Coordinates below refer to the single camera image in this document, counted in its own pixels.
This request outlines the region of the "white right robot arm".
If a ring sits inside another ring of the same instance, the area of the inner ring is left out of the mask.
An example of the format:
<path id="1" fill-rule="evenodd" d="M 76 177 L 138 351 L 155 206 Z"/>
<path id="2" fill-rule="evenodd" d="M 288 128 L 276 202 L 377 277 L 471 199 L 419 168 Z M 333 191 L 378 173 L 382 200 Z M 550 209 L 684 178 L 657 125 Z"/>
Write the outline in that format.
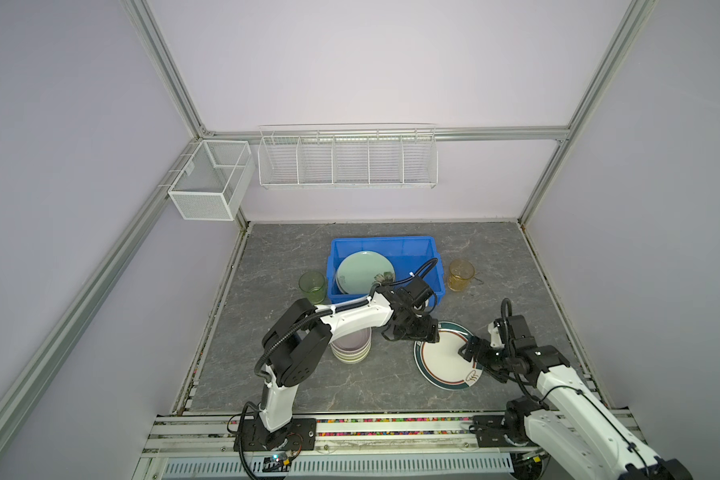
<path id="1" fill-rule="evenodd" d="M 513 380 L 523 396 L 507 403 L 499 425 L 475 423 L 501 433 L 516 446 L 532 443 L 575 479 L 690 479 L 677 459 L 663 459 L 626 428 L 585 385 L 554 346 L 531 337 L 508 339 L 501 348 L 473 337 L 458 349 L 463 359 Z"/>

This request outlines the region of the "green rimmed white plate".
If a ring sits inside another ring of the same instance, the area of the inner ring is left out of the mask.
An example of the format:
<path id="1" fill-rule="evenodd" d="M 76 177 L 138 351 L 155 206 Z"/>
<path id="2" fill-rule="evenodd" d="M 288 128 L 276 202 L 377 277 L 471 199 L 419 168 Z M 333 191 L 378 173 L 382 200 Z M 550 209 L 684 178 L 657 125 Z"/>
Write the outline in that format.
<path id="1" fill-rule="evenodd" d="M 472 387 L 480 379 L 482 367 L 458 353 L 472 339 L 471 332 L 453 322 L 440 322 L 438 335 L 437 343 L 414 343 L 413 358 L 419 372 L 440 389 L 455 391 Z"/>

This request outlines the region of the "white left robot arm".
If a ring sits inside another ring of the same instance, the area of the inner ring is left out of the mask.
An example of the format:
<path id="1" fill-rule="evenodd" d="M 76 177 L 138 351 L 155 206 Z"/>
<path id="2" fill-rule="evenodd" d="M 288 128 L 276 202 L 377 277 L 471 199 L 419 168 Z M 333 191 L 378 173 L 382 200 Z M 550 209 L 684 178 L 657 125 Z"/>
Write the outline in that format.
<path id="1" fill-rule="evenodd" d="M 380 328 L 389 342 L 439 341 L 431 315 L 435 292 L 420 279 L 378 286 L 368 295 L 329 305 L 295 301 L 262 339 L 263 353 L 253 372 L 264 381 L 258 419 L 269 432 L 290 424 L 298 386 L 316 370 L 335 341 Z"/>

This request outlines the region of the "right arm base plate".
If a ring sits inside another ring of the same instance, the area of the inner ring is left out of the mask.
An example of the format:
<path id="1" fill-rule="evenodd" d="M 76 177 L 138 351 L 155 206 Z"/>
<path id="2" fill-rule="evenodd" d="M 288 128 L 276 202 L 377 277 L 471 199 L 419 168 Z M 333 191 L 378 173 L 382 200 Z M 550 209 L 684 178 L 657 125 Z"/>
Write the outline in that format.
<path id="1" fill-rule="evenodd" d="M 475 415 L 468 431 L 475 437 L 479 448 L 514 446 L 515 429 L 504 415 Z"/>

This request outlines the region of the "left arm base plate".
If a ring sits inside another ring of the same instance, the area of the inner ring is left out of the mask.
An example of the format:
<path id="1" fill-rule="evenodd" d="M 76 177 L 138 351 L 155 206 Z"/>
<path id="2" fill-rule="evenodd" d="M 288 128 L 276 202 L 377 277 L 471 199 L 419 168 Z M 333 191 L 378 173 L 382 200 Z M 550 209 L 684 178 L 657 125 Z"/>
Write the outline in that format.
<path id="1" fill-rule="evenodd" d="M 285 426 L 270 431 L 260 417 L 246 418 L 243 430 L 236 435 L 234 450 L 244 452 L 274 450 L 312 451 L 317 438 L 315 418 L 294 418 Z"/>

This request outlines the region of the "green flower plate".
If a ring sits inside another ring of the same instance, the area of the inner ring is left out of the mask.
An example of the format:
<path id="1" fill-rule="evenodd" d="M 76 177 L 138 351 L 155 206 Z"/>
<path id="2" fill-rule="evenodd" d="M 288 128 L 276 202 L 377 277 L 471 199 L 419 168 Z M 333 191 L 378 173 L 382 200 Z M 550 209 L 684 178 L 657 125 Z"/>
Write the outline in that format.
<path id="1" fill-rule="evenodd" d="M 375 283 L 395 280 L 390 260 L 373 251 L 349 255 L 338 266 L 336 283 L 344 294 L 367 294 Z"/>

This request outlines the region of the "purple top bowl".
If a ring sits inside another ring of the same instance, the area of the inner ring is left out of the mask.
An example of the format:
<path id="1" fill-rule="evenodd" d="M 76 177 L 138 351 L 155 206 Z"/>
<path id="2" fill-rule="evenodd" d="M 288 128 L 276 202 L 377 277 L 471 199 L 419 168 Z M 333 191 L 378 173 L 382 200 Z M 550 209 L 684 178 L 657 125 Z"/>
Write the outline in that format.
<path id="1" fill-rule="evenodd" d="M 372 330 L 365 328 L 333 340 L 331 348 L 344 353 L 354 353 L 362 350 L 371 341 L 371 335 Z"/>

